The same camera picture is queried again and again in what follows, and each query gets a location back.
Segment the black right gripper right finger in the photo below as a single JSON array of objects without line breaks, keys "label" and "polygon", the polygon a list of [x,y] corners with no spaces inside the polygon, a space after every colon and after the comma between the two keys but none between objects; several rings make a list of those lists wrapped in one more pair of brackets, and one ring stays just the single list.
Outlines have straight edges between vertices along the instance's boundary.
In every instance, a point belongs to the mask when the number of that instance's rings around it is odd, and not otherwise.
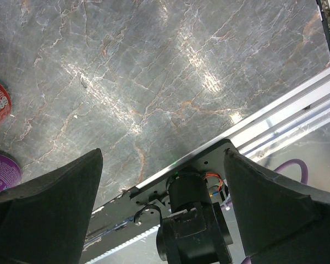
[{"label": "black right gripper right finger", "polygon": [[227,149],[224,171],[252,263],[330,263],[330,192]]}]

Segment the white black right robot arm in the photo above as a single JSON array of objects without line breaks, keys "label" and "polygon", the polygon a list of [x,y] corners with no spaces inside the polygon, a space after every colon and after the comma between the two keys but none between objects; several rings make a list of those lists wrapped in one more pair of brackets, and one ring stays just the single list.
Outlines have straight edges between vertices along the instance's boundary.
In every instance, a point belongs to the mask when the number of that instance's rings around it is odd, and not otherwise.
[{"label": "white black right robot arm", "polygon": [[[78,263],[101,178],[95,149],[0,192],[0,263]],[[251,263],[330,263],[330,192],[226,150],[223,167]],[[231,263],[229,233],[204,180],[180,173],[167,185],[172,215],[159,219],[168,263]]]}]

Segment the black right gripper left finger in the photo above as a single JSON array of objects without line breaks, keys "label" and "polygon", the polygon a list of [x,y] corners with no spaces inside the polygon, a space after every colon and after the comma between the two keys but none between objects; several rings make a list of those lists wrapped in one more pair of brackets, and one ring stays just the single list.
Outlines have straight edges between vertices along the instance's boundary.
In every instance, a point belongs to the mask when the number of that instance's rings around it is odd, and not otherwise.
[{"label": "black right gripper left finger", "polygon": [[99,148],[0,192],[0,263],[79,263],[101,180]]}]

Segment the purple soda can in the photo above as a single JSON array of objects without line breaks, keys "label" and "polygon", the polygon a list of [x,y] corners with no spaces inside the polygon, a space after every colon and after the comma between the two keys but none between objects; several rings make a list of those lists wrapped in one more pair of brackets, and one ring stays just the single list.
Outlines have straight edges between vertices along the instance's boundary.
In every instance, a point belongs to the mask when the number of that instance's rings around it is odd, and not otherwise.
[{"label": "purple soda can", "polygon": [[0,154],[0,192],[21,181],[21,169],[11,158]]}]

